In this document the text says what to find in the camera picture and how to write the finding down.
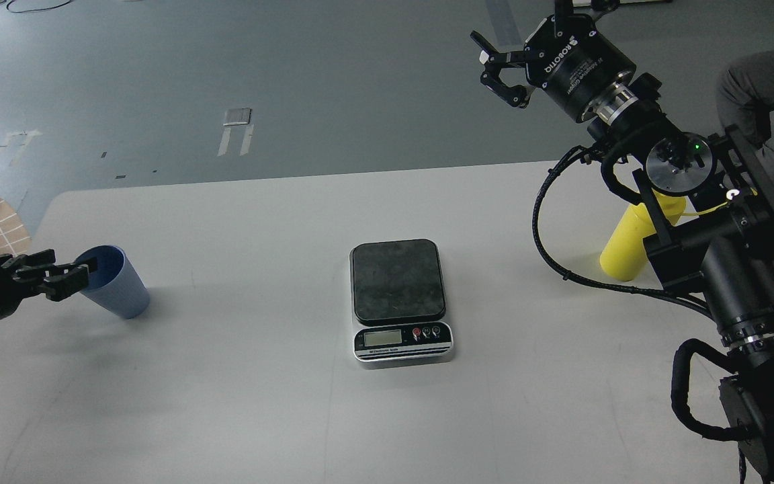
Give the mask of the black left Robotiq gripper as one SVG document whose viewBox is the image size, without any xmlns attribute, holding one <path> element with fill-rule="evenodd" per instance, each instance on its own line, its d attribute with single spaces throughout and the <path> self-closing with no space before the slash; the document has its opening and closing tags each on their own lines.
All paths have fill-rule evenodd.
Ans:
<svg viewBox="0 0 774 484">
<path fill-rule="evenodd" d="M 25 298 L 25 288 L 16 281 L 40 280 L 39 294 L 62 301 L 88 288 L 89 264 L 56 266 L 55 250 L 0 256 L 0 320 L 15 312 Z"/>
</svg>

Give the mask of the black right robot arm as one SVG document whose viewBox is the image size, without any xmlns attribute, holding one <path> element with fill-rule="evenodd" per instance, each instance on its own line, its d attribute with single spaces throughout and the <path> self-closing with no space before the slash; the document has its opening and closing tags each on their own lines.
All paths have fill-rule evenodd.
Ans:
<svg viewBox="0 0 774 484">
<path fill-rule="evenodd" d="M 737 444 L 741 478 L 750 465 L 774 482 L 774 187 L 736 126 L 707 137 L 677 128 L 658 104 L 660 80 L 636 75 L 636 65 L 597 28 L 619 3 L 591 5 L 587 15 L 556 1 L 519 51 L 498 51 L 479 32 L 470 34 L 489 91 L 514 108 L 526 108 L 532 92 L 546 92 L 575 122 L 589 122 L 594 138 L 549 170 L 532 209 L 535 248 L 565 280 L 669 301 L 712 319 L 725 352 L 696 338 L 679 346 L 673 413 L 702 438 Z M 661 289 L 584 278 L 544 248 L 544 197 L 577 161 L 598 161 L 612 194 L 647 209 L 654 232 L 641 242 Z"/>
</svg>

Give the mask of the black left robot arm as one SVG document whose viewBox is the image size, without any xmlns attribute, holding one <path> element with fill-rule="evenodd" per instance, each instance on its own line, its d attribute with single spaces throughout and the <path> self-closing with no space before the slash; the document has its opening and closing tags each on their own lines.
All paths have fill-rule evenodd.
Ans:
<svg viewBox="0 0 774 484">
<path fill-rule="evenodd" d="M 0 255 L 0 321 L 25 299 L 38 295 L 51 301 L 68 299 L 88 288 L 90 275 L 97 270 L 96 257 L 59 266 L 53 250 Z"/>
</svg>

